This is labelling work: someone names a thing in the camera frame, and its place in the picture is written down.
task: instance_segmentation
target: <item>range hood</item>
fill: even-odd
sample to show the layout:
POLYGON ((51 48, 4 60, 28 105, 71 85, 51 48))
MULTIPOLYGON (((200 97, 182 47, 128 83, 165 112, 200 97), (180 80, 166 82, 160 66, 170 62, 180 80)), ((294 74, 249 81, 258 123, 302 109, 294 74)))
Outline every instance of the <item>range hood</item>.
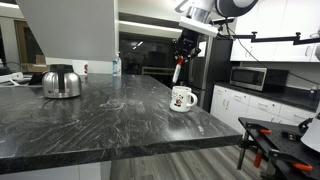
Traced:
POLYGON ((112 61, 117 0, 16 0, 46 57, 112 61))

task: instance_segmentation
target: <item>countertop edge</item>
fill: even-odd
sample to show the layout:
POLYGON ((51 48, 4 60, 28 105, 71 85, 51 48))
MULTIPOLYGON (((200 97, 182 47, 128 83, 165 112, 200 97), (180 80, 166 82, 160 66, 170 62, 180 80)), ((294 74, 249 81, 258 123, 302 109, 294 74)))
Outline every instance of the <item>countertop edge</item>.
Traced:
POLYGON ((120 160, 157 154, 176 153, 182 151, 216 148, 237 145, 242 135, 207 138, 187 141, 164 142, 147 146, 131 146, 100 150, 65 152, 61 154, 39 155, 32 157, 15 157, 0 159, 0 174, 18 173, 41 169, 58 168, 72 165, 89 164, 103 161, 120 160))

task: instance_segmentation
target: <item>kettle handle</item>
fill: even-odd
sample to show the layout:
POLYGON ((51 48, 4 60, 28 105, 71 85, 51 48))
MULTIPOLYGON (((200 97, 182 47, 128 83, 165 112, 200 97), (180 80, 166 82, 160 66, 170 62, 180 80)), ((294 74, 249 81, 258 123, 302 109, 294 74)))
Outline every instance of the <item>kettle handle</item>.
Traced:
POLYGON ((58 84, 59 84, 59 92, 65 93, 65 84, 64 84, 64 69, 63 67, 57 67, 58 70, 58 84))

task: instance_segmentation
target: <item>silver kettle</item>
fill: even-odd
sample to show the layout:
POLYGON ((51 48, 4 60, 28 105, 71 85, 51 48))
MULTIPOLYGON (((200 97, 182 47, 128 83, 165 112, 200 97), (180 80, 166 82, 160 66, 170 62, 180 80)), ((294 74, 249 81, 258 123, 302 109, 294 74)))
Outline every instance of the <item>silver kettle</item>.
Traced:
POLYGON ((47 98, 69 98, 81 94, 81 79, 73 72, 72 65, 50 65, 50 72, 44 75, 42 85, 47 98))

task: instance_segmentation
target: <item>gray floor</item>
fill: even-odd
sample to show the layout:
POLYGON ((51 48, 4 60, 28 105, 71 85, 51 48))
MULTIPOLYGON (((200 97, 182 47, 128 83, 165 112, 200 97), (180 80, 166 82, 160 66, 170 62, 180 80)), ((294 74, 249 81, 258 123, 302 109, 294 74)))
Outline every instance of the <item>gray floor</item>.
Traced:
POLYGON ((228 146, 162 154, 112 162, 111 180, 231 180, 260 179, 253 166, 254 153, 246 152, 241 171, 236 169, 240 149, 228 146))

